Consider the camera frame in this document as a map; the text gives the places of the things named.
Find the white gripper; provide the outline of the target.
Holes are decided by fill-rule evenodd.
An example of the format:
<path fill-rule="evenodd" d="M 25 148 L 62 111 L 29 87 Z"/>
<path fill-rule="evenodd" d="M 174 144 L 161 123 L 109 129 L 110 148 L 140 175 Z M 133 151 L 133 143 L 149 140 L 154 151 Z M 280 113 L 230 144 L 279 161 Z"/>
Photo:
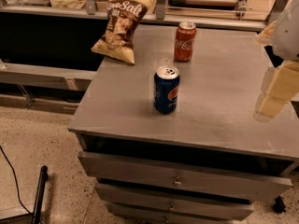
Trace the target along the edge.
<path fill-rule="evenodd" d="M 261 94 L 253 117 L 268 122 L 299 93 L 299 0 L 292 0 L 254 41 L 272 46 L 275 55 L 284 61 L 279 67 L 269 67 L 263 77 Z"/>

